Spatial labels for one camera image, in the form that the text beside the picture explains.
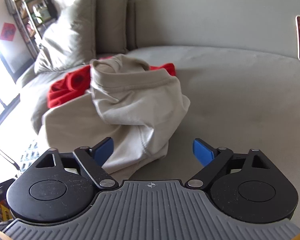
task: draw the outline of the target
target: crosshair marking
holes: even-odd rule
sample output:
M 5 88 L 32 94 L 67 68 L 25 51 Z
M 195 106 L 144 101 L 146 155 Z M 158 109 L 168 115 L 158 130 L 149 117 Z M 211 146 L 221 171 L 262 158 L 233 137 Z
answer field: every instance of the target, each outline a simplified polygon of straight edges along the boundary
M 157 184 L 154 184 L 153 182 L 151 182 L 147 186 L 150 187 L 150 188 L 153 188 L 153 187 L 157 186 Z

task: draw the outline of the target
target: sofa armrest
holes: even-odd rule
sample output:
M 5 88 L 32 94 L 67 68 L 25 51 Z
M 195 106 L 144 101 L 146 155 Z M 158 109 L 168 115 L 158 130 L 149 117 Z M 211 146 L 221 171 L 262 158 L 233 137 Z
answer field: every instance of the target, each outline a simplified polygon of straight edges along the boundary
M 18 78 L 16 85 L 18 89 L 23 88 L 26 84 L 28 84 L 31 80 L 36 77 L 36 73 L 34 72 L 34 63 Z

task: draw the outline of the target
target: sofa cushion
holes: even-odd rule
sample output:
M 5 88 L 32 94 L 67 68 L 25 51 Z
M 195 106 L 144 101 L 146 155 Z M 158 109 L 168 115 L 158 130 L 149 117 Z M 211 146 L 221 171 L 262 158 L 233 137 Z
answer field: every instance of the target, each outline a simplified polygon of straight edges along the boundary
M 97 54 L 126 53 L 127 2 L 128 0 L 97 0 Z
M 130 0 L 129 49 L 205 46 L 298 57 L 300 0 Z
M 35 72 L 64 71 L 96 56 L 96 0 L 75 0 L 45 32 Z
M 33 80 L 37 75 L 34 72 L 34 63 L 18 78 L 16 85 L 21 90 L 26 84 Z
M 40 73 L 21 89 L 20 101 L 25 116 L 30 117 L 35 133 L 39 133 L 42 126 L 42 116 L 49 110 L 47 106 L 47 94 L 50 85 L 64 78 L 67 72 L 74 71 L 80 67 L 71 68 L 63 72 Z
M 132 179 L 182 179 L 202 166 L 192 154 L 201 138 L 214 147 L 261 149 L 299 193 L 293 221 L 300 227 L 300 61 L 238 49 L 152 47 L 128 56 L 150 65 L 172 62 L 191 105 L 169 141 L 166 158 Z

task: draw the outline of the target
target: bookshelf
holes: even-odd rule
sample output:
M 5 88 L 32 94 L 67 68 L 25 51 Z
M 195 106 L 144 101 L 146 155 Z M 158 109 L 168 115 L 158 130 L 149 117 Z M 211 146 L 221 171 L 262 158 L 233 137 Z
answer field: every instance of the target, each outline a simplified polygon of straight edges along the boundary
M 10 3 L 17 27 L 35 60 L 45 30 L 58 17 L 57 10 L 51 0 L 10 0 Z

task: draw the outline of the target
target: black circular hub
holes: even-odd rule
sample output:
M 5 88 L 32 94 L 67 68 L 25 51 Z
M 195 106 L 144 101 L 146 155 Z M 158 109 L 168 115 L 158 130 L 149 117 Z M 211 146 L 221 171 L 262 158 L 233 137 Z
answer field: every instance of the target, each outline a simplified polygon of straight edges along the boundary
M 257 180 L 241 183 L 238 191 L 242 197 L 254 202 L 268 201 L 275 195 L 275 190 L 270 184 Z
M 271 223 L 291 218 L 298 203 L 298 193 L 277 171 L 250 168 L 227 174 L 211 186 L 211 199 L 226 215 L 248 223 Z
M 30 188 L 30 195 L 37 200 L 53 200 L 61 197 L 66 191 L 66 184 L 48 179 L 33 184 Z
M 78 215 L 94 196 L 86 178 L 65 171 L 59 155 L 47 151 L 10 186 L 7 202 L 17 218 L 56 223 Z

